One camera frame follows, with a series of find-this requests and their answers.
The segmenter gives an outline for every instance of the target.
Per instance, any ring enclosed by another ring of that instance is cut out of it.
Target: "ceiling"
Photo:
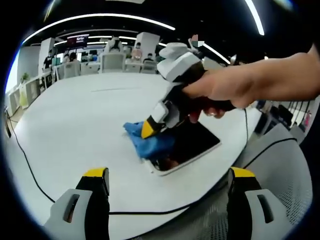
[[[99,31],[83,33],[109,36],[117,30],[120,36],[135,37],[135,32],[150,32],[160,35],[160,41],[165,44],[186,43],[193,34],[198,34],[199,41],[205,41],[226,58],[237,54],[241,60],[253,62],[263,59],[264,55],[279,58],[307,51],[311,44],[298,17],[271,0],[252,0],[260,16],[264,36],[259,34],[245,0],[197,0],[194,4],[185,0],[137,0],[139,4],[134,1],[55,0],[50,13],[47,14],[48,6],[29,34],[62,19],[97,13],[139,16],[173,26],[175,30],[130,18],[87,17],[52,26],[32,37],[25,45],[40,43],[49,37],[61,36],[65,40],[63,35],[96,29]],[[201,50],[221,61],[208,49],[201,47]]]

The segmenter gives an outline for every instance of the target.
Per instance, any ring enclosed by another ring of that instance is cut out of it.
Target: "blue cloth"
[[[175,144],[175,138],[172,135],[159,133],[155,136],[143,139],[141,138],[142,126],[143,122],[127,122],[123,125],[140,158],[155,161],[172,151]]]

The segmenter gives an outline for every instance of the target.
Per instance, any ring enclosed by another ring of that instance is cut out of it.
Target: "phone screen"
[[[186,163],[220,143],[220,140],[199,122],[191,123],[185,120],[169,131],[175,137],[172,152],[152,162],[160,171],[168,171]]]

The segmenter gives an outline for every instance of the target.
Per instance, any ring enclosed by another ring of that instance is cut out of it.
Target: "smartphone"
[[[173,150],[166,156],[147,161],[154,173],[167,175],[207,154],[220,144],[211,131],[201,123],[185,120],[181,125],[169,129],[175,137]]]

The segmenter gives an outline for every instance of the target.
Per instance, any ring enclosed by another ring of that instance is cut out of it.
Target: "human hand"
[[[190,98],[205,97],[211,100],[230,100],[236,108],[246,108],[255,99],[252,94],[253,77],[246,65],[229,66],[219,70],[209,70],[198,81],[186,86],[183,92]],[[207,116],[221,118],[225,111],[204,104],[199,110],[191,112],[190,121],[196,123],[201,111]]]

